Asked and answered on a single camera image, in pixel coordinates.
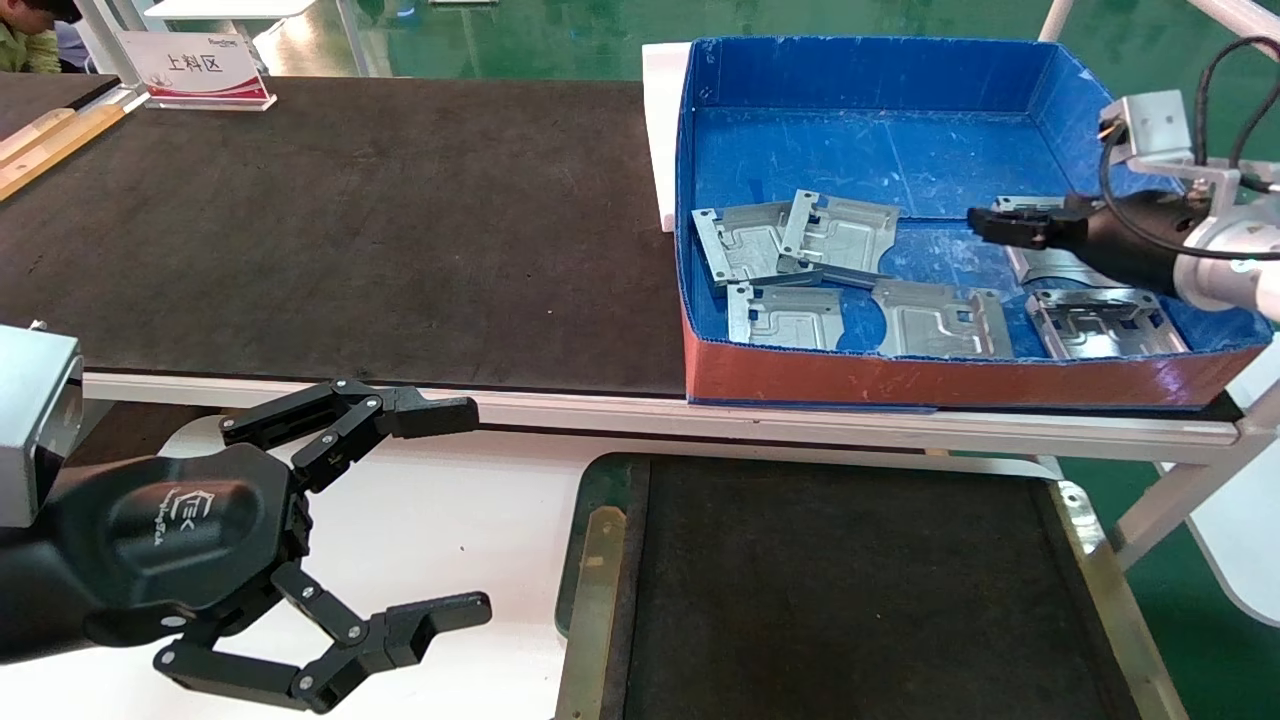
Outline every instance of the gripper logo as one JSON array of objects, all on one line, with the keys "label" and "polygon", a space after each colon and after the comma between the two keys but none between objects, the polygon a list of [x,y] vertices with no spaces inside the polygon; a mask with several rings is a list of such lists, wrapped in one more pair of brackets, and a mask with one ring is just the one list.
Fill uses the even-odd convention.
[{"label": "gripper logo", "polygon": [[180,487],[173,488],[160,501],[155,520],[156,529],[154,537],[156,546],[164,542],[164,536],[169,532],[170,521],[177,523],[179,519],[182,520],[178,524],[178,532],[196,529],[196,520],[209,516],[209,511],[214,507],[214,498],[218,497],[211,492],[201,489],[178,495],[180,491]]}]

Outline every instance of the blue plastic bin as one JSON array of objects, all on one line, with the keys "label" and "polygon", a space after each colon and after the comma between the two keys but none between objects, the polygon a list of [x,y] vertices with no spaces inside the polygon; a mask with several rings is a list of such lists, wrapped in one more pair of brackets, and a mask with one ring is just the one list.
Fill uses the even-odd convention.
[{"label": "blue plastic bin", "polygon": [[[763,405],[1188,407],[1206,405],[1271,338],[1244,310],[1165,301],[1192,352],[1051,360],[1004,249],[964,223],[997,195],[1097,193],[1098,111],[1111,101],[1055,44],[901,37],[727,37],[690,51],[676,160],[676,240],[691,401]],[[1176,187],[1116,168],[1120,193]],[[884,318],[844,288],[836,352],[728,341],[691,211],[790,201],[799,188],[897,205],[881,270],[1001,293],[1015,360],[886,359]]]}]

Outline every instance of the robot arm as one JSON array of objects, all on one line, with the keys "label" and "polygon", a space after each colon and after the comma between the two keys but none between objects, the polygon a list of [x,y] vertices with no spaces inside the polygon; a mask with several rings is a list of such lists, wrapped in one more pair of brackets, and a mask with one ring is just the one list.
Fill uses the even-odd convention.
[{"label": "robot arm", "polygon": [[[67,360],[32,363],[27,387],[0,386],[31,396],[10,406],[31,419],[12,432],[22,445],[8,445],[0,456],[5,506],[8,498],[23,501],[0,528],[0,664],[182,633],[154,660],[178,684],[326,712],[369,675],[420,662],[436,633],[490,619],[480,592],[364,619],[301,566],[312,527],[307,493],[324,491],[388,436],[475,429],[472,400],[426,401],[412,388],[337,380],[224,420],[228,447],[215,455],[142,457],[58,475],[79,424],[76,343],[0,332],[8,341],[0,346],[15,351],[5,364],[10,373],[13,360],[29,356],[18,343],[28,351],[58,347]],[[74,382],[67,383],[69,369]],[[18,414],[0,416],[12,423]],[[291,464],[266,452],[314,433]],[[280,598],[332,638],[321,657],[296,667],[214,648]]]},{"label": "robot arm", "polygon": [[[1242,38],[1226,51],[1253,41],[1274,44]],[[1260,111],[1268,106],[1270,99]],[[1197,126],[1203,128],[1202,113]],[[1207,158],[1199,146],[1193,151],[1176,90],[1121,97],[1102,110],[1100,128],[1101,197],[1070,196],[1061,208],[974,208],[969,227],[988,242],[1069,250],[1111,279],[1203,310],[1245,307],[1280,320],[1280,164],[1240,159],[1243,140],[1228,159]],[[1116,197],[1110,168],[1121,163],[1188,181],[1192,190]],[[1239,202],[1242,186],[1258,197]]]}]

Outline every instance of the person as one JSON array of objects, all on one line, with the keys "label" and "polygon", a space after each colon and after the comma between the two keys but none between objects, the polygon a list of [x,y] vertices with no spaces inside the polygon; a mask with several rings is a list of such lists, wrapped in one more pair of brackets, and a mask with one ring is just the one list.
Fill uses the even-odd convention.
[{"label": "person", "polygon": [[74,0],[0,0],[0,72],[60,73],[54,22],[79,19]]}]

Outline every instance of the green floor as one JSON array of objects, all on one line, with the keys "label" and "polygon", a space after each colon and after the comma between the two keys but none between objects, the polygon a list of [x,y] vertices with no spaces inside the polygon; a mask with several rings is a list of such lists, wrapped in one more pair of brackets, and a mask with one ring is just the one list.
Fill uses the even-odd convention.
[{"label": "green floor", "polygon": [[[1272,10],[1280,0],[1263,0]],[[934,35],[1034,38],[1048,0],[502,0],[429,8],[358,0],[361,42],[375,74],[434,78],[639,79],[640,46],[709,35]],[[1078,0],[1062,41],[1116,94],[1190,91],[1231,40],[1183,0]],[[353,74],[332,0],[260,38],[276,74]],[[1225,155],[1276,65],[1242,51],[1222,64],[1210,151]],[[1245,156],[1274,159],[1280,117]],[[1155,479],[1149,465],[1065,460],[1105,524]],[[1187,529],[1129,574],[1152,634],[1194,720],[1280,719],[1280,630],[1222,594]]]}]

